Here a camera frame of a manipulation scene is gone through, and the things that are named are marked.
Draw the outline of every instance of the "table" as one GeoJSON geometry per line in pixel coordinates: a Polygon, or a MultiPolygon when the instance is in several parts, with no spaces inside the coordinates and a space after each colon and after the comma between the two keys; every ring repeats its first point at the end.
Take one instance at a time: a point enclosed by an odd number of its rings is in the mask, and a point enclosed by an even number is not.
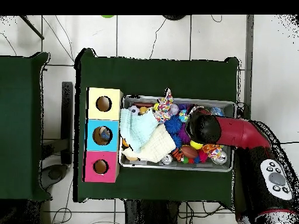
{"type": "Polygon", "coordinates": [[[75,60],[74,201],[127,198],[174,201],[221,201],[230,207],[232,171],[184,171],[121,167],[115,183],[82,182],[86,88],[115,88],[124,95],[237,100],[238,60],[140,60],[97,57],[83,49],[75,60]]]}

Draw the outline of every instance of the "circular hole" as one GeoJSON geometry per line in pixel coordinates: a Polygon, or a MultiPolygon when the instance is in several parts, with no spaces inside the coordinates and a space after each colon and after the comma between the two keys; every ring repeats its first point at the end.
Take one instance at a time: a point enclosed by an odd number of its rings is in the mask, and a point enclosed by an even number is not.
{"type": "Polygon", "coordinates": [[[96,100],[96,108],[100,111],[109,111],[111,106],[112,102],[107,96],[101,96],[96,100]]]}
{"type": "Polygon", "coordinates": [[[98,174],[104,174],[107,173],[108,171],[108,163],[105,160],[97,160],[94,164],[93,164],[93,169],[96,173],[98,174]]]}
{"type": "Polygon", "coordinates": [[[107,145],[112,140],[112,131],[106,126],[95,128],[92,138],[98,145],[107,145]]]}

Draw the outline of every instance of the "red ball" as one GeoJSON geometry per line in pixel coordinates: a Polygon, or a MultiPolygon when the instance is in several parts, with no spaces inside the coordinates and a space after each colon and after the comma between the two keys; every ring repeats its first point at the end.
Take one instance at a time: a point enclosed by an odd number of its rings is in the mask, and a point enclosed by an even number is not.
{"type": "Polygon", "coordinates": [[[182,146],[181,151],[183,152],[184,156],[187,158],[194,159],[198,157],[197,150],[194,147],[191,147],[189,145],[182,146]]]}

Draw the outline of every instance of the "blue spiky ball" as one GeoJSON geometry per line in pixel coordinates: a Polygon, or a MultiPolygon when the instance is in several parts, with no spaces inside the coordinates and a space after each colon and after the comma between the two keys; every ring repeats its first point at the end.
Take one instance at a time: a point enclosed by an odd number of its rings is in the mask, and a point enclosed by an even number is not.
{"type": "Polygon", "coordinates": [[[176,134],[180,131],[182,122],[180,121],[179,116],[173,115],[164,123],[164,125],[169,134],[176,134]]]}

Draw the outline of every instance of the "green tabletop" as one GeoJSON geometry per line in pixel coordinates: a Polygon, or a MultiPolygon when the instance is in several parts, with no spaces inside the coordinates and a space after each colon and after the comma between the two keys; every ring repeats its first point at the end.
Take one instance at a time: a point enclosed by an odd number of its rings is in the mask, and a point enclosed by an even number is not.
{"type": "Polygon", "coordinates": [[[0,198],[46,200],[39,184],[41,70],[49,54],[0,56],[0,198]]]}
{"type": "Polygon", "coordinates": [[[238,60],[140,60],[101,58],[83,49],[75,61],[74,199],[128,198],[175,201],[221,201],[231,206],[232,171],[184,171],[121,167],[115,183],[82,182],[86,88],[120,89],[124,95],[237,100],[238,60]]]}

